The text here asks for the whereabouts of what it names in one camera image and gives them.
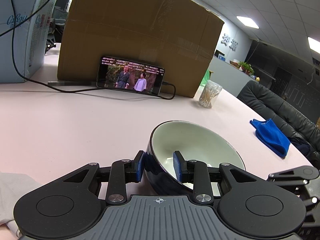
bowl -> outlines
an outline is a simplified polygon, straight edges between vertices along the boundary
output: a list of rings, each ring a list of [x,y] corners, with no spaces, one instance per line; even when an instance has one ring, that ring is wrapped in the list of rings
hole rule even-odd
[[[152,131],[145,156],[147,178],[159,195],[192,195],[193,184],[177,181],[174,151],[180,151],[185,160],[202,161],[208,167],[231,163],[245,170],[237,151],[215,132],[186,121],[164,122]],[[213,195],[219,197],[217,183],[211,184]]]

man in dark robe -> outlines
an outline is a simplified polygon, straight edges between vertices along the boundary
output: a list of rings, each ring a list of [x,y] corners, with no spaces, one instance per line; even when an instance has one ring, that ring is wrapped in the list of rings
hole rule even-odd
[[[120,72],[117,82],[116,82],[116,88],[128,88],[129,86],[129,78],[130,73],[128,72],[129,67],[124,66],[123,71]]]

phone screen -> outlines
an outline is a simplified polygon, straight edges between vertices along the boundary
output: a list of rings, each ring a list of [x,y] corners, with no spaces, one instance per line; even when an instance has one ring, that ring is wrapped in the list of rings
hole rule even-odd
[[[102,57],[97,86],[159,94],[164,68],[114,57]]]

bowl rim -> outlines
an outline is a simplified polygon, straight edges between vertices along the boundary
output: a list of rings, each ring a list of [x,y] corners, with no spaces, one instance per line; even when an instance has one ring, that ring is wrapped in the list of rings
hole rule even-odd
[[[171,178],[173,178],[178,184],[180,184],[182,187],[184,187],[185,189],[187,189],[187,190],[189,190],[189,191],[192,192],[192,189],[191,189],[191,188],[187,187],[186,185],[184,185],[183,183],[181,183],[180,181],[178,181],[174,176],[172,176],[172,175],[164,168],[164,166],[163,166],[162,163],[159,161],[159,159],[158,159],[158,157],[156,156],[156,153],[155,153],[155,151],[154,151],[154,149],[153,149],[152,138],[153,138],[154,132],[156,131],[156,129],[157,129],[160,125],[163,125],[163,124],[165,124],[165,123],[167,123],[167,122],[185,122],[185,123],[191,123],[191,124],[193,124],[193,125],[196,125],[196,126],[199,126],[199,127],[204,128],[204,129],[206,129],[206,130],[209,130],[210,132],[215,133],[216,135],[218,135],[218,134],[217,134],[216,132],[214,132],[214,131],[212,131],[212,130],[210,130],[210,129],[204,127],[204,126],[202,126],[202,125],[199,125],[199,124],[196,124],[196,123],[193,123],[193,122],[182,121],[182,120],[170,120],[170,121],[165,121],[165,122],[162,122],[161,124],[158,124],[158,125],[153,129],[153,131],[152,131],[152,133],[151,133],[151,135],[150,135],[150,139],[149,139],[150,148],[151,148],[151,151],[152,151],[152,153],[153,153],[153,157],[156,159],[157,163],[161,166],[161,168],[164,170],[164,172],[165,172],[166,174],[168,174]],[[239,157],[240,157],[240,159],[241,159],[241,161],[242,161],[242,163],[243,163],[244,170],[247,171],[247,169],[246,169],[246,167],[245,167],[245,164],[244,164],[244,161],[243,161],[243,159],[241,158],[240,154],[237,152],[237,150],[236,150],[227,140],[225,140],[225,138],[223,138],[223,137],[220,136],[220,135],[218,135],[218,136],[221,137],[221,138],[222,138],[232,149],[234,149],[234,151],[239,155]]]

sofa cushion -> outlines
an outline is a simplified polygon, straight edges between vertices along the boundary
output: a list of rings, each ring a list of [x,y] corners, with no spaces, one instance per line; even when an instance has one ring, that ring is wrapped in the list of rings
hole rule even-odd
[[[320,129],[297,109],[263,85],[249,81],[237,98],[265,120],[271,118],[287,137],[299,137],[310,144],[306,158],[320,169]]]

